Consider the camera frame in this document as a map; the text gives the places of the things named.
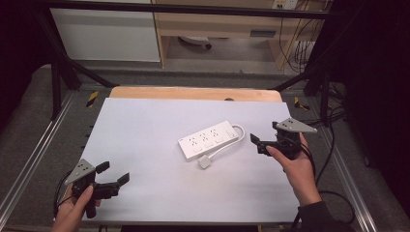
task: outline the person's right hand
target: person's right hand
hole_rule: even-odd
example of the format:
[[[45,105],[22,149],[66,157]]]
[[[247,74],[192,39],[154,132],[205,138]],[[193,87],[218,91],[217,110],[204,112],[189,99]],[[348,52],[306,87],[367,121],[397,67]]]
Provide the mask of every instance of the person's right hand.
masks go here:
[[[308,146],[305,138],[301,136],[301,142]],[[304,152],[300,152],[294,160],[288,159],[280,150],[267,146],[266,149],[275,160],[283,167],[287,179],[293,188],[301,206],[306,206],[322,200],[314,182],[313,169]]]

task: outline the white cable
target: white cable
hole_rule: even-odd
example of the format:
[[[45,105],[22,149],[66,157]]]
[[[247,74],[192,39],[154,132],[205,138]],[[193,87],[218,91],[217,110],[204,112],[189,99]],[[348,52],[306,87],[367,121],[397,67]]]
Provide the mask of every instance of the white cable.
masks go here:
[[[238,138],[238,140],[236,140],[235,142],[230,143],[230,144],[227,144],[227,145],[225,145],[225,146],[223,146],[223,147],[217,149],[212,155],[210,155],[210,156],[204,155],[204,156],[202,156],[201,158],[199,158],[198,162],[199,162],[199,165],[201,165],[202,168],[204,168],[204,169],[207,168],[207,167],[211,164],[211,158],[212,158],[214,155],[216,155],[218,152],[220,152],[220,151],[222,151],[223,149],[225,149],[225,148],[227,148],[227,147],[229,147],[229,146],[231,146],[231,145],[233,145],[233,144],[235,144],[235,143],[238,143],[238,142],[240,142],[242,139],[244,139],[245,134],[246,134],[245,129],[244,129],[243,127],[237,125],[237,124],[232,124],[231,126],[232,126],[232,128],[239,128],[239,129],[241,129],[241,131],[242,131],[242,136],[241,136],[240,138]]]

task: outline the person's left hand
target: person's left hand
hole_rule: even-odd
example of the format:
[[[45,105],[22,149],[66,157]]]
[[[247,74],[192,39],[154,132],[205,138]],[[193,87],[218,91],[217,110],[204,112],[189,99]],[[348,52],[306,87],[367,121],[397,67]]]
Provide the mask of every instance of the person's left hand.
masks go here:
[[[63,203],[60,205],[56,220],[51,231],[58,232],[73,232],[77,231],[81,219],[84,215],[85,205],[90,201],[93,195],[93,187],[89,186],[75,202],[73,198],[73,185],[70,184],[67,188],[66,194],[63,197]]]

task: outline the white power strip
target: white power strip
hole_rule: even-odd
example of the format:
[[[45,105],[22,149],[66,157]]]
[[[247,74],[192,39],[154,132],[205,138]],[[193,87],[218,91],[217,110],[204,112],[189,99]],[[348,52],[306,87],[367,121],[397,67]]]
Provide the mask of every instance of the white power strip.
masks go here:
[[[208,154],[238,140],[238,133],[228,121],[198,131],[178,140],[187,161]]]

